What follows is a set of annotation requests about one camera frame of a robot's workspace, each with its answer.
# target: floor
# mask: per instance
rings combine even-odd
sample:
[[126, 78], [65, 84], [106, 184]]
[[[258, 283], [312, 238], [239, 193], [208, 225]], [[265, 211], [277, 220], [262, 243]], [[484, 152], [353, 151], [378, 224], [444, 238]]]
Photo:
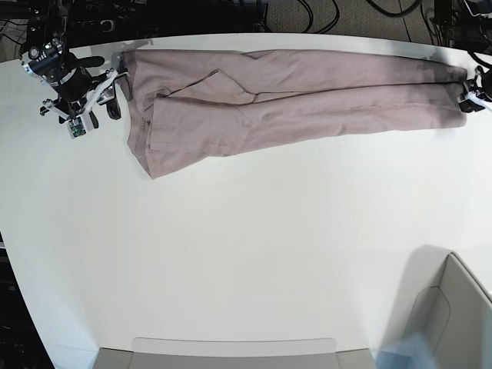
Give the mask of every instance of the floor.
[[[328, 33], [333, 35], [365, 36], [388, 38], [398, 41], [412, 41], [430, 44], [431, 38], [424, 20], [417, 10], [403, 18], [387, 18], [380, 15], [364, 0], [336, 0], [340, 9], [340, 20]], [[334, 3], [332, 0], [307, 0], [314, 13], [311, 32], [323, 28], [333, 19]], [[401, 0], [407, 8], [413, 0]], [[434, 0], [424, 0], [424, 9], [433, 6]], [[379, 0], [378, 4], [389, 12], [399, 12], [400, 6], [395, 0]], [[297, 0], [270, 0], [268, 26], [274, 32], [302, 32], [308, 23], [308, 16]], [[2, 32], [16, 41], [25, 38], [25, 25], [2, 24]], [[19, 56], [19, 46], [5, 36], [0, 38], [0, 62]]]

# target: black cable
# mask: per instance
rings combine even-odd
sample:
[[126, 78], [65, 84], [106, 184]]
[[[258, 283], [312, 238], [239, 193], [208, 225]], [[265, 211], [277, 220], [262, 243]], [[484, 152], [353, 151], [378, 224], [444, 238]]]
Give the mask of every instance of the black cable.
[[409, 15], [411, 12], [413, 12], [415, 9], [417, 9], [420, 4], [422, 4], [423, 0], [415, 0], [415, 2], [410, 5], [407, 9], [402, 10], [399, 13], [390, 13], [386, 10], [384, 10], [382, 7], [380, 7], [378, 4], [373, 2], [372, 0], [366, 0], [366, 2], [372, 6], [374, 9], [376, 9], [378, 12], [380, 12], [382, 15], [385, 15], [390, 18], [401, 18], [404, 17], [405, 15]]
[[305, 30], [303, 30], [302, 33], [308, 33], [311, 27], [313, 26], [314, 23], [314, 13], [309, 4], [306, 2], [306, 0], [297, 0], [304, 9], [306, 9], [307, 14], [309, 15], [309, 23], [307, 24], [307, 27]]
[[425, 18], [424, 7], [422, 6], [422, 4], [421, 4], [421, 16], [422, 16], [422, 19], [424, 20], [425, 28], [427, 28], [427, 32], [429, 32], [430, 42], [432, 42], [432, 45], [436, 45], [436, 44], [434, 44], [434, 38], [432, 37], [431, 27], [429, 26], [429, 23], [427, 22], [427, 19]]
[[333, 5], [335, 7], [335, 16], [333, 17], [333, 20], [330, 23], [328, 23], [322, 29], [320, 29], [319, 31], [317, 31], [315, 33], [318, 33], [318, 34], [326, 33], [328, 31], [330, 31], [335, 25], [337, 25], [338, 20], [340, 19], [340, 9], [338, 8], [338, 4], [335, 0], [331, 0], [331, 1], [333, 2]]
[[[401, 6], [401, 0], [398, 0], [398, 4], [400, 5], [400, 11], [402, 12], [403, 11], [403, 6]], [[408, 27], [407, 27], [407, 21], [405, 21], [405, 17], [403, 18], [403, 24], [405, 25], [405, 31], [407, 31], [408, 41], [409, 42], [412, 42], [412, 39], [410, 37], [410, 32], [408, 31]]]
[[23, 45], [20, 42], [17, 42], [16, 40], [14, 40], [12, 37], [10, 37], [9, 35], [7, 35], [6, 33], [0, 32], [0, 35], [5, 36], [6, 38], [8, 38], [10, 41], [16, 43], [17, 45], [20, 45], [20, 46]]
[[[307, 27], [305, 30], [303, 30], [302, 33], [308, 33], [308, 31], [311, 29], [311, 27], [313, 26], [313, 23], [314, 23], [314, 13], [313, 13], [313, 10], [311, 9], [311, 7], [309, 6], [309, 4], [306, 2], [306, 0], [296, 0], [299, 4], [302, 5], [302, 7], [306, 10], [307, 12], [307, 15], [309, 16], [309, 23], [307, 24]], [[273, 32], [269, 27], [268, 27], [268, 24], [267, 24], [267, 16], [268, 16], [268, 6], [269, 4], [267, 4], [267, 7], [265, 9], [265, 12], [264, 12], [264, 17], [263, 17], [263, 22], [261, 24], [261, 26], [264, 28], [264, 30], [266, 32]], [[256, 9], [258, 11], [258, 9], [261, 8], [261, 0], [257, 0], [256, 1]]]
[[471, 51], [468, 51], [468, 55], [471, 56], [473, 60], [475, 60], [478, 64], [483, 65], [485, 68], [492, 69], [492, 65], [487, 63], [486, 61], [483, 61], [482, 59], [478, 58], [478, 56]]
[[485, 39], [485, 41], [487, 41], [487, 44], [489, 44], [489, 46], [492, 46], [492, 42], [490, 41], [490, 39], [484, 34], [484, 30], [482, 29], [482, 18], [480, 17], [480, 19], [478, 20], [478, 29], [480, 31], [480, 34], [481, 36]]
[[6, 25], [7, 23], [12, 23], [13, 25], [27, 25], [27, 23], [25, 23], [25, 24], [15, 23], [15, 22], [11, 21], [10, 19], [0, 19], [0, 21], [5, 21], [4, 25]]

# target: white table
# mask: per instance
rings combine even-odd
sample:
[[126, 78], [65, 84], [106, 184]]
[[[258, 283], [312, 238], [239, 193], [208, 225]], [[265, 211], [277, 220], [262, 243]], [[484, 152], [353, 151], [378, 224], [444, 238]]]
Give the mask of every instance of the white table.
[[[327, 49], [475, 66], [458, 50], [331, 35], [160, 38], [76, 54], [116, 62], [135, 47]], [[50, 88], [17, 61], [0, 65], [0, 81], [0, 229], [57, 367], [90, 368], [99, 347], [131, 350], [135, 337], [379, 348], [401, 337], [449, 250], [492, 289], [490, 259], [480, 257], [492, 244], [491, 113], [448, 131], [208, 158], [151, 181], [126, 145], [125, 103], [122, 120], [96, 109], [100, 129], [71, 140], [54, 115], [39, 116]]]

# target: pants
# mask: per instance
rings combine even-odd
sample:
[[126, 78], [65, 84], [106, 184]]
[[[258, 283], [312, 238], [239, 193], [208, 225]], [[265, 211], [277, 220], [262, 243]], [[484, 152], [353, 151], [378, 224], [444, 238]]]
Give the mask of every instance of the pants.
[[152, 178], [208, 156], [465, 122], [457, 96], [466, 70], [433, 61], [149, 50], [125, 52], [123, 62], [133, 91], [128, 145]]

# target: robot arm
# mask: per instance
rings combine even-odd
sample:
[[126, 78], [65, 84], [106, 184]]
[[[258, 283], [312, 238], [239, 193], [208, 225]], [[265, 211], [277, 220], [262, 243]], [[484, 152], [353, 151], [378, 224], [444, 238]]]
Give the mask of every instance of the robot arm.
[[28, 52], [30, 62], [22, 62], [27, 73], [37, 77], [58, 93], [58, 98], [43, 102], [40, 114], [54, 112], [60, 123], [68, 123], [73, 138], [85, 135], [99, 127], [98, 119], [92, 112], [95, 104], [106, 105], [112, 119], [120, 119], [121, 111], [115, 93], [115, 81], [127, 77], [126, 71], [118, 73], [110, 69], [98, 76], [91, 76], [87, 68], [100, 67], [105, 60], [99, 56], [78, 59], [68, 50], [66, 27], [70, 2], [59, 0], [54, 11], [61, 19], [61, 28], [51, 41], [33, 46]]

